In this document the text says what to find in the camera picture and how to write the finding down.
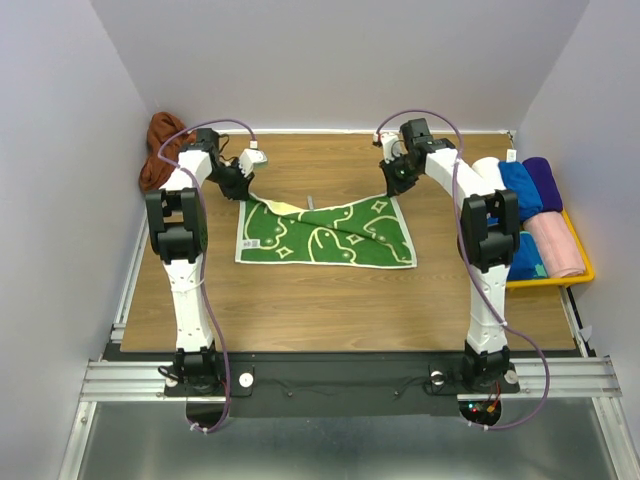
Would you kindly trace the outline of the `green cream patterned towel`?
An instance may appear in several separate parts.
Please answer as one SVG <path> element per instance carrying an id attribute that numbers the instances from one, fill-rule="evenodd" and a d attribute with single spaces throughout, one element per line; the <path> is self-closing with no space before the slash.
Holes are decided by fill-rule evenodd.
<path id="1" fill-rule="evenodd" d="M 417 266 L 417 253 L 384 194 L 313 210 L 253 195 L 240 203 L 235 261 L 402 270 Z"/>

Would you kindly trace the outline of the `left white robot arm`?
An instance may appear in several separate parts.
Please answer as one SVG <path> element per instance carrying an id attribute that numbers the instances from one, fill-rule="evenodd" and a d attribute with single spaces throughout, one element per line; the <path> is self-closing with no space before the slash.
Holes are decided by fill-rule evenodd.
<path id="1" fill-rule="evenodd" d="M 173 363 L 159 372 L 173 395 L 222 395 L 228 379 L 215 349 L 221 335 L 209 324 L 204 291 L 208 228 L 202 186 L 211 181 L 226 198 L 246 200 L 254 167 L 264 165 L 267 157 L 254 134 L 239 156 L 224 160 L 218 132 L 192 131 L 195 141 L 181 147 L 176 160 L 169 159 L 165 149 L 179 135 L 161 145 L 157 157 L 174 170 L 159 188 L 145 194 L 151 247 L 169 281 L 177 333 Z"/>

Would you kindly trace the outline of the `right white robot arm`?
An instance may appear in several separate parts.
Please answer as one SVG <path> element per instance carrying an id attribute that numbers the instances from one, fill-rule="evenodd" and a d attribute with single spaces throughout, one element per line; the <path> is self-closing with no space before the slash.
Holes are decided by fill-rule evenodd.
<path id="1" fill-rule="evenodd" d="M 397 134 L 382 133 L 373 136 L 373 144 L 383 152 L 380 168 L 388 195 L 406 192 L 424 174 L 454 202 L 457 244 L 471 283 L 460 378 L 467 388 L 482 390 L 510 369 L 504 309 L 507 277 L 520 244 L 517 195 L 492 188 L 447 139 L 429 137 L 411 146 Z"/>

